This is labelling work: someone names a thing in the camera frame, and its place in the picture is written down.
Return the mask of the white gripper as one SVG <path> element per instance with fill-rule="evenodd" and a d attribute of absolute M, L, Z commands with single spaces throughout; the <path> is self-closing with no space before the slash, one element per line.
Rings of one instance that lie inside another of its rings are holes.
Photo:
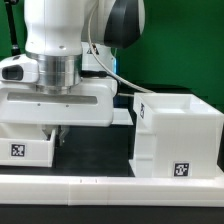
<path fill-rule="evenodd" d="M 38 93 L 33 85 L 0 84 L 0 122 L 38 124 L 50 139 L 46 125 L 59 127 L 59 145 L 73 126 L 109 126 L 113 122 L 113 98 L 117 82 L 112 78 L 83 78 L 66 95 Z"/>

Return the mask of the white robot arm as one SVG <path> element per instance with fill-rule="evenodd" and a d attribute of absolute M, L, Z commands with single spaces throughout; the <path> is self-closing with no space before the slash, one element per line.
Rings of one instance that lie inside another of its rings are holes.
<path fill-rule="evenodd" d="M 115 74 L 94 78 L 83 53 L 128 48 L 141 36 L 144 0 L 24 0 L 25 52 L 0 61 L 0 127 L 27 136 L 113 122 Z"/>

